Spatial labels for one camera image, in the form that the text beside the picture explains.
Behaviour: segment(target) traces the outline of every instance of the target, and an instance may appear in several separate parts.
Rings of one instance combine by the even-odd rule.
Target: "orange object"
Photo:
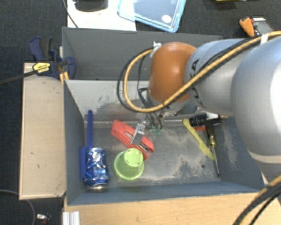
[[[250,17],[246,17],[239,20],[239,25],[243,28],[243,30],[250,36],[255,36],[255,29],[253,27],[254,21]]]
[[[135,129],[122,121],[114,120],[111,126],[111,135],[118,138],[128,148],[140,150],[146,160],[155,151],[154,144],[147,137],[143,136],[140,144],[130,143]]]
[[[198,126],[198,127],[193,127],[197,132],[201,132],[201,131],[206,131],[206,127],[205,125],[203,126]]]
[[[148,92],[153,99],[162,103],[184,85],[185,67],[195,50],[189,44],[172,42],[161,46],[155,52],[148,86]],[[185,94],[177,102],[188,99],[188,94]]]

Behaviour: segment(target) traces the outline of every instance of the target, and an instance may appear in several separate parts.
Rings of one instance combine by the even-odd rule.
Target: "black cable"
[[[36,74],[35,71],[30,71],[30,72],[25,73],[25,74],[20,74],[20,75],[17,75],[17,76],[14,76],[14,77],[10,77],[10,78],[5,79],[5,80],[0,80],[0,86],[4,85],[4,84],[7,84],[7,83],[10,83],[10,82],[13,82],[13,81],[16,81],[16,80],[19,80],[19,79],[23,79],[25,77],[32,76],[34,74]]]
[[[67,10],[67,5],[66,5],[66,0],[62,0],[63,1],[63,4],[64,4],[64,7],[66,9],[66,12],[67,12],[67,15],[69,16],[69,18],[71,19],[72,23],[75,25],[76,28],[79,28],[77,26],[77,24],[74,22],[73,18],[71,17],[71,15],[69,14],[69,11]]]
[[[13,194],[13,195],[16,195],[18,196],[19,194],[17,192],[14,192],[14,191],[10,191],[10,190],[5,190],[5,189],[0,189],[0,193],[8,193],[8,194]],[[32,210],[32,225],[35,225],[36,223],[36,211],[35,211],[35,208],[34,206],[32,205],[31,201],[29,200],[25,200],[29,206],[31,207],[31,210]]]
[[[266,191],[255,198],[244,210],[243,212],[238,216],[238,218],[235,220],[233,225],[239,225],[240,222],[243,220],[244,217],[246,217],[255,207],[257,207],[259,204],[263,203],[267,199],[270,199],[274,196],[277,196],[279,193],[281,193],[281,182],[279,182],[277,185],[271,187],[266,187]]]
[[[135,57],[137,57],[138,55],[141,55],[142,53],[144,53],[144,52],[146,52],[146,51],[148,51],[148,50],[151,50],[151,49],[152,49],[152,48],[145,49],[144,51],[138,53],[136,56],[134,56],[132,59],[130,59],[130,60],[125,64],[125,66],[122,68],[122,70],[121,70],[121,72],[120,72],[120,76],[119,76],[119,78],[118,78],[118,82],[117,82],[117,97],[118,97],[118,100],[119,100],[119,102],[121,103],[121,105],[122,105],[124,108],[126,108],[127,110],[129,110],[129,111],[131,111],[131,112],[134,112],[134,113],[136,113],[136,111],[135,111],[134,109],[132,109],[131,107],[127,106],[127,105],[125,104],[125,102],[124,102],[124,101],[122,100],[122,98],[121,98],[121,95],[120,95],[120,83],[121,83],[121,81],[122,81],[122,77],[123,77],[123,75],[124,75],[124,73],[125,73],[127,67],[129,66],[130,62],[131,62]]]
[[[144,100],[144,101],[142,101],[142,103],[144,104],[144,106],[145,106],[146,108],[150,108],[150,107],[152,107],[152,104],[150,104],[150,102],[147,101],[147,100],[143,97],[142,93],[143,93],[144,91],[148,91],[148,88],[140,88],[140,89],[138,89],[139,97],[140,97],[141,101]],[[155,116],[155,118],[157,119],[157,121],[158,121],[158,123],[159,123],[159,129],[161,130],[161,129],[163,128],[163,123],[161,122],[160,118],[157,116],[157,114],[156,114],[155,112],[149,112],[149,114],[153,114],[153,115]]]
[[[265,204],[262,205],[262,207],[259,209],[259,211],[255,214],[255,216],[253,217],[253,219],[251,220],[251,222],[248,225],[253,225],[256,220],[259,218],[259,216],[262,214],[262,212],[267,208],[267,206],[273,201],[275,200],[279,195],[281,194],[281,192],[279,192],[277,195],[271,197],[270,199],[268,199],[266,201]]]
[[[137,90],[137,93],[138,93],[138,95],[139,95],[139,97],[140,97],[141,103],[145,106],[145,108],[149,108],[149,105],[148,105],[147,101],[146,101],[145,98],[142,96],[142,94],[139,92],[140,80],[141,80],[141,69],[142,69],[142,65],[143,65],[143,62],[144,62],[145,58],[146,58],[146,56],[144,56],[144,57],[141,58],[140,64],[139,64],[139,67],[138,67],[136,90]],[[151,119],[152,124],[156,127],[155,120],[154,120],[154,118],[153,118],[152,113],[149,113],[148,115],[149,115],[149,117],[150,117],[150,119]]]

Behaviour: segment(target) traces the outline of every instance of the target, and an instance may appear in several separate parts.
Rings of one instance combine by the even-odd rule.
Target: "plastic container lid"
[[[176,32],[186,0],[120,0],[119,16]]]

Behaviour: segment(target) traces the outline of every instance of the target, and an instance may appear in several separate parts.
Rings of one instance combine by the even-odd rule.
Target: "blue can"
[[[81,179],[89,189],[102,191],[109,180],[105,151],[89,146],[81,149]]]

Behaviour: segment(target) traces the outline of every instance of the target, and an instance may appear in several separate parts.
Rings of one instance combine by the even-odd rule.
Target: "yellow cable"
[[[275,179],[273,179],[265,188],[261,189],[261,191],[255,196],[254,200],[261,197],[268,190],[267,187],[276,186],[280,182],[281,182],[281,174],[278,177],[276,177]],[[250,214],[250,212],[244,216],[244,218],[240,221],[239,225],[245,224],[246,220],[248,219],[249,214]]]
[[[277,35],[281,35],[281,31],[275,31],[275,32],[271,32],[268,34],[269,37],[272,36],[277,36]],[[247,46],[250,46],[251,44],[258,42],[261,40],[261,37],[257,37],[253,40],[250,40],[242,45],[240,45],[239,47],[236,47],[235,49],[231,50],[230,52],[226,53],[225,55],[223,55],[222,57],[220,57],[219,59],[217,59],[216,61],[212,62],[211,64],[209,64],[208,66],[206,66],[202,71],[200,71],[198,74],[196,74],[189,82],[187,82],[184,86],[182,86],[177,92],[175,92],[171,97],[169,97],[168,99],[166,99],[162,104],[155,106],[155,107],[151,107],[151,108],[140,108],[135,106],[131,100],[128,97],[128,93],[127,93],[127,83],[128,83],[128,78],[129,78],[129,73],[133,67],[133,65],[135,65],[135,63],[141,59],[142,57],[146,56],[147,54],[151,53],[153,51],[153,49],[149,49],[146,50],[145,52],[141,53],[140,55],[138,55],[137,57],[135,57],[130,64],[127,67],[126,73],[125,73],[125,77],[124,77],[124,84],[123,84],[123,90],[124,90],[124,98],[126,100],[126,102],[129,104],[129,106],[134,109],[137,112],[140,113],[152,113],[152,112],[156,112],[157,110],[160,110],[164,107],[166,107],[168,104],[170,104],[174,99],[176,99],[179,95],[181,95],[184,91],[186,91],[190,86],[192,86],[195,82],[197,82],[201,77],[203,77],[206,73],[208,73],[211,69],[215,68],[216,66],[218,66],[221,62],[225,61],[227,58],[229,58],[230,56],[232,56],[233,54],[237,53],[238,51],[244,49]]]

